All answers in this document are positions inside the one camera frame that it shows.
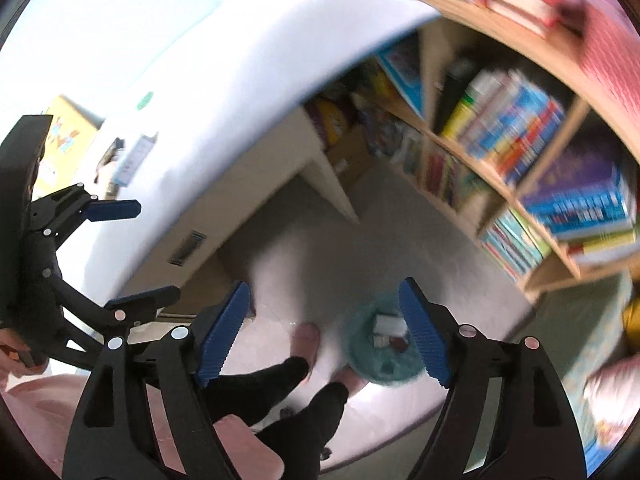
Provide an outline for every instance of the wooden shelf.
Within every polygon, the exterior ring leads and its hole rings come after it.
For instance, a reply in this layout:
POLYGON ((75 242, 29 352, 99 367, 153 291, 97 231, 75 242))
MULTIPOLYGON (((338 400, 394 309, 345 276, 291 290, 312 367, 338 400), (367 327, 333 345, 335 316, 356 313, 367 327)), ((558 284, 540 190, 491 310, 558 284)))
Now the wooden shelf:
POLYGON ((546 40, 515 22, 462 0, 420 0, 439 10, 447 19, 477 30, 512 48, 540 65, 582 97, 611 127, 634 158, 640 161, 640 124, 578 64, 582 44, 561 27, 546 40))
POLYGON ((446 20, 428 23, 420 31, 421 75, 427 95, 430 97, 428 102, 425 102, 427 121, 418 117, 402 98, 379 100, 366 94, 363 97, 410 124, 431 142, 455 156, 491 186, 502 197, 504 203, 496 206, 481 225, 472 226, 469 222, 461 224, 463 219, 459 214, 437 197, 419 189, 414 182, 418 192, 476 243, 478 237, 507 208, 511 207, 522 215, 552 250, 552 253, 536 269, 518 283, 518 286, 531 297, 547 290, 597 280, 638 264, 640 254, 636 253, 601 267, 578 266, 568 256, 567 244, 558 243, 548 229, 530 215, 520 202, 520 197, 531 190, 537 179, 571 141, 591 109, 610 126, 635 160, 640 162, 640 124, 632 121, 623 107, 598 82, 591 80, 581 70, 579 63, 582 55, 582 41, 562 27, 556 27, 548 38, 540 38, 489 9, 463 0, 420 1, 433 6, 446 18, 446 20), (481 38, 474 31, 532 60, 574 92, 574 99, 567 110, 562 126, 527 172, 526 177, 516 187, 507 186, 491 165, 469 156, 458 142, 439 137, 431 131, 430 123, 433 121, 435 109, 431 92, 437 90, 444 67, 455 59, 462 48, 475 44, 477 38, 481 38))
POLYGON ((466 221, 462 216, 460 216, 455 209, 453 209, 449 204, 443 202, 438 197, 432 195, 428 191, 421 189, 418 186, 417 180, 414 176, 407 175, 401 168, 397 166, 393 166, 389 164, 389 167, 393 170, 394 173, 398 174, 406 181, 408 181, 414 189, 420 193, 423 197, 425 197, 431 205, 434 206, 440 213, 442 213, 449 222, 455 225, 458 229, 460 229, 469 239, 471 239, 476 245, 478 242, 476 241, 476 228, 470 222, 466 221))
MULTIPOLYGON (((480 178, 482 178, 489 186, 505 200, 505 202, 512 208, 514 208, 538 233, 538 235, 551 247, 551 250, 558 256, 560 261, 564 263, 569 272, 574 278, 580 278, 580 269, 575 262, 567 255, 567 246, 565 244, 559 244, 551 233, 540 222, 538 222, 532 215, 524 209, 524 206, 520 203, 516 196, 516 189, 507 186, 500 175, 496 173, 493 167, 485 163, 483 160, 477 160, 470 156, 458 142, 454 140, 445 139, 441 136, 437 136, 430 129, 427 124, 420 117, 418 117, 411 107, 402 98, 393 100, 381 100, 377 99, 366 92, 359 92, 359 94, 366 100, 380 106, 383 110, 386 110, 390 114, 396 116, 398 119, 404 121, 416 130, 421 132, 425 137, 432 140, 435 144, 441 146, 444 150, 447 150, 451 155, 455 156, 460 162, 474 171, 480 178)), ((430 193, 420 190, 423 194, 427 194, 428 198, 433 198, 438 202, 441 202, 436 197, 433 197, 430 193)), ((475 239, 478 232, 474 232, 472 238, 475 239)))

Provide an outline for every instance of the yellow object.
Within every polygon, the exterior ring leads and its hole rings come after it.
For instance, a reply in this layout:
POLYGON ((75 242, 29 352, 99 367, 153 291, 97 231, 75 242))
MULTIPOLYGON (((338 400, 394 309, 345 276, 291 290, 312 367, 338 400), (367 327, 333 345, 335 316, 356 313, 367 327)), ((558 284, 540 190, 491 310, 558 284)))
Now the yellow object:
POLYGON ((636 298, 622 313, 626 338, 634 352, 640 352, 640 298, 636 298))
POLYGON ((34 200, 73 184, 73 177, 97 133, 96 127, 62 96, 53 99, 46 114, 53 115, 53 120, 33 186, 34 200))
POLYGON ((456 140, 474 116, 474 111, 469 103, 467 103, 465 99, 460 99, 460 102, 456 105, 455 110, 453 110, 447 124, 444 126, 442 136, 447 139, 456 140))

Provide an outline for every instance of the white desk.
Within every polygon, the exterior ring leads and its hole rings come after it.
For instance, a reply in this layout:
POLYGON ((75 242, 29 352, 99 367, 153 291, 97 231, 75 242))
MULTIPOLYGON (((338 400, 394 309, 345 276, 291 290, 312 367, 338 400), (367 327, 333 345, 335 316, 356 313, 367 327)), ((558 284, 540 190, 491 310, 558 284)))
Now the white desk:
POLYGON ((355 219, 299 103, 437 15, 416 0, 225 0, 146 70, 103 124, 78 173, 88 189, 96 154, 114 136, 158 133, 118 196, 139 200, 142 213, 82 225, 58 251, 65 279, 100 304, 180 286, 300 171, 355 219), (153 98, 138 111, 149 91, 153 98), (207 240, 190 264, 166 263, 191 230, 207 240))

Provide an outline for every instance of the person's foot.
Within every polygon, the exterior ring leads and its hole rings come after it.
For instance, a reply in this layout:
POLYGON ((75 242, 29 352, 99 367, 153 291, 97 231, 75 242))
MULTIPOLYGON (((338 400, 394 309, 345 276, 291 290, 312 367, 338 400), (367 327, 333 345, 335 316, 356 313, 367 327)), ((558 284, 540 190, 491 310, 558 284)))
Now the person's foot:
POLYGON ((331 377, 332 383, 342 383, 346 386, 347 391, 349 392, 349 396, 353 397, 357 394, 361 389, 363 389, 369 381, 364 380, 360 377, 356 371, 351 368, 349 365, 346 365, 341 370, 338 370, 333 377, 331 377))
POLYGON ((290 355, 302 357, 309 363, 309 373, 300 384, 305 384, 316 364, 318 349, 320 348, 320 330, 313 323, 303 323, 296 327, 291 334, 290 355))

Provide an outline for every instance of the yellow book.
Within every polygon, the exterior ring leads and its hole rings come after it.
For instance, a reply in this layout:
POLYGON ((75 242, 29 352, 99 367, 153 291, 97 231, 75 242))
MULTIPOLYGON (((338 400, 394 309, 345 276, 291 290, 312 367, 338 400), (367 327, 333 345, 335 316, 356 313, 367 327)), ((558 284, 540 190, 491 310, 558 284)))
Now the yellow book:
POLYGON ((53 120, 45 140, 38 179, 33 186, 34 200, 75 184, 74 175, 98 133, 97 128, 62 96, 53 99, 46 114, 52 115, 53 120))

